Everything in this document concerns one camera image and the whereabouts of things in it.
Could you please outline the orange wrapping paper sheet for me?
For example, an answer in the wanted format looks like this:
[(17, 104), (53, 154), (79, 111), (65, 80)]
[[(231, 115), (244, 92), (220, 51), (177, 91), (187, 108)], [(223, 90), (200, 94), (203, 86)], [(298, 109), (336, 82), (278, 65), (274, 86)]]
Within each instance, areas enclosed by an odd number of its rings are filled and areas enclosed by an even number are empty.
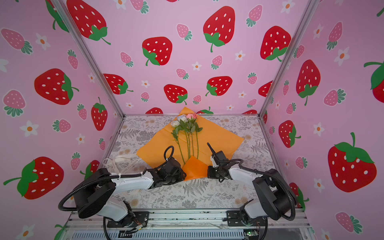
[(150, 167), (155, 168), (164, 162), (165, 149), (174, 146), (173, 157), (181, 164), (183, 171), (187, 174), (185, 180), (206, 178), (208, 166), (213, 165), (212, 152), (207, 144), (210, 144), (216, 152), (223, 151), (225, 156), (230, 159), (244, 139), (203, 117), (196, 116), (196, 113), (186, 107), (179, 114), (179, 116), (182, 115), (194, 117), (195, 123), (202, 130), (198, 133), (188, 134), (181, 130), (174, 137), (176, 126), (170, 123), (141, 147), (137, 156)]

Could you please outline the cream fake rose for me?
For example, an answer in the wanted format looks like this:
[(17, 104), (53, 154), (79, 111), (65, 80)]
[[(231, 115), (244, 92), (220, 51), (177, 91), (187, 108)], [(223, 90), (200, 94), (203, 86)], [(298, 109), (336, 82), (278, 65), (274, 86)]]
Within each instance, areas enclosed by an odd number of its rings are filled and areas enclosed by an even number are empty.
[(186, 136), (188, 159), (189, 159), (191, 157), (191, 150), (190, 150), (190, 140), (189, 140), (188, 119), (186, 115), (180, 115), (177, 117), (177, 120), (180, 123), (180, 130), (183, 131)]

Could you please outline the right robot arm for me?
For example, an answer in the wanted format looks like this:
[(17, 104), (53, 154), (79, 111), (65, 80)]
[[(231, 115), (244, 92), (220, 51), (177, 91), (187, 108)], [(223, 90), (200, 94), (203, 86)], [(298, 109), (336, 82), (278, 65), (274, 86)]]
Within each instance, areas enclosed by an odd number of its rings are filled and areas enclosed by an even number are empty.
[(209, 179), (238, 181), (254, 187), (258, 200), (250, 200), (240, 207), (239, 219), (244, 225), (252, 225), (259, 217), (275, 221), (296, 218), (297, 197), (277, 170), (262, 172), (247, 168), (243, 160), (229, 160), (222, 151), (213, 152), (211, 161)]

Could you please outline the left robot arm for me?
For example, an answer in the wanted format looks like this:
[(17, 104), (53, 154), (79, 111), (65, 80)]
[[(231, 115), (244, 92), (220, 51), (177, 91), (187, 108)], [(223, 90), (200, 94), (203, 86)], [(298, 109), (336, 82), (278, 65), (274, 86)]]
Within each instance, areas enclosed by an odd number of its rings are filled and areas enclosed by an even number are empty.
[(170, 186), (183, 182), (186, 177), (179, 162), (173, 158), (157, 168), (136, 174), (112, 174), (102, 168), (67, 194), (59, 202), (58, 209), (63, 212), (77, 211), (81, 219), (98, 215), (120, 222), (128, 217), (129, 207), (115, 202), (114, 195)]

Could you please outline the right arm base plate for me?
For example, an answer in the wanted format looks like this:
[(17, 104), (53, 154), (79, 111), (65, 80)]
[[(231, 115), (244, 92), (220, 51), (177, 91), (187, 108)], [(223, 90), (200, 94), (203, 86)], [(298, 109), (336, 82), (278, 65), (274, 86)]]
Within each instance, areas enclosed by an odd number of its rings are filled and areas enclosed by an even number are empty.
[(227, 222), (230, 227), (265, 227), (267, 225), (266, 219), (257, 217), (251, 219), (244, 211), (226, 211), (226, 217), (223, 222)]

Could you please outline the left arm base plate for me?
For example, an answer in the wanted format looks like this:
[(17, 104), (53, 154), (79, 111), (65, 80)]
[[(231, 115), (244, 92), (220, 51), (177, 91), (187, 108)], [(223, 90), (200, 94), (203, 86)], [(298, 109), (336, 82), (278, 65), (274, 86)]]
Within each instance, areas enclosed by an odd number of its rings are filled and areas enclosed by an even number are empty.
[(149, 220), (150, 212), (133, 212), (129, 213), (122, 220), (116, 222), (109, 220), (108, 228), (145, 228)]

